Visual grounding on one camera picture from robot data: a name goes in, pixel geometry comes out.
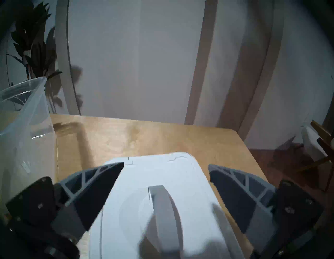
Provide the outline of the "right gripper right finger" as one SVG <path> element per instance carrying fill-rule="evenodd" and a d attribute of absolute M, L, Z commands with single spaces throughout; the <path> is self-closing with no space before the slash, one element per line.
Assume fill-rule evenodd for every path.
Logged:
<path fill-rule="evenodd" d="M 278 187 L 244 171 L 208 165 L 212 182 L 237 226 L 253 246 L 252 255 L 284 255 L 284 249 L 310 231 L 323 206 L 296 183 Z"/>

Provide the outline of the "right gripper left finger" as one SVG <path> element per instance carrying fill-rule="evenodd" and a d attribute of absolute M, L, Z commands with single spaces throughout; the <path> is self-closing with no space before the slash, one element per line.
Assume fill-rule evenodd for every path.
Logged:
<path fill-rule="evenodd" d="M 13 219 L 55 232 L 88 231 L 102 210 L 124 162 L 76 172 L 53 184 L 42 177 L 6 202 Z"/>

